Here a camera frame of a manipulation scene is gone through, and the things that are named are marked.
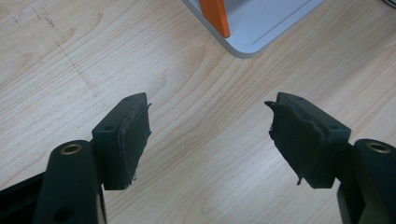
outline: clamp jaw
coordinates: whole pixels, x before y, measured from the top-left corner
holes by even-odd
[[[147,144],[145,93],[124,98],[92,130],[91,142],[56,147],[47,171],[0,192],[0,223],[106,223],[102,184],[127,189]]]
[[[348,143],[350,129],[299,96],[280,92],[269,134],[299,177],[313,189],[340,180],[344,223],[396,223],[396,148],[371,139]]]

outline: gray plastic object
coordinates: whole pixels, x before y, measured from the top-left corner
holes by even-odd
[[[182,0],[237,58],[251,58],[324,0],[224,0],[231,35],[222,37],[203,16],[199,0]]]

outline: light wood surface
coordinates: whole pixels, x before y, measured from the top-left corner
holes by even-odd
[[[152,135],[136,181],[105,194],[109,223],[340,223],[338,183],[297,187],[267,134],[279,91],[351,143],[396,145],[396,10],[380,0],[326,1],[248,60],[179,0],[1,0],[0,50],[0,189],[148,94]]]

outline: orange plastic piece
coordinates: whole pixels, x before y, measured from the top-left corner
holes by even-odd
[[[227,38],[230,36],[224,0],[199,0],[204,16],[212,23],[219,33]]]

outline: wooden table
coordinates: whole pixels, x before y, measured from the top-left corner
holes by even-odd
[[[335,192],[296,187],[263,101],[300,95],[396,145],[396,10],[326,1],[258,56],[231,56],[178,0],[0,3],[0,189],[145,91],[137,179],[107,191],[109,223],[340,223]]]

